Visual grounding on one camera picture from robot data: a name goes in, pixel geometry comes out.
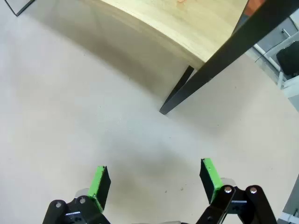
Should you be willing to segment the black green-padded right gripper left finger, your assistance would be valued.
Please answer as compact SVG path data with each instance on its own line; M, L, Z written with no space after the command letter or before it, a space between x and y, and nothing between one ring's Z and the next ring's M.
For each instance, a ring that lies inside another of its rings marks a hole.
M106 166L99 166L86 195L71 202L53 200L46 211L44 224L108 224L104 216L111 180Z

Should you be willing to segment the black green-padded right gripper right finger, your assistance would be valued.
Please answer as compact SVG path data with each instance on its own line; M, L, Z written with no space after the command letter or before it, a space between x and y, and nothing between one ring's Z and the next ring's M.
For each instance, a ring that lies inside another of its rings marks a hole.
M245 190L225 184L210 158L201 159L199 174L208 198L198 224L221 224L228 214L237 215L243 224L276 224L277 220L263 189L250 185Z

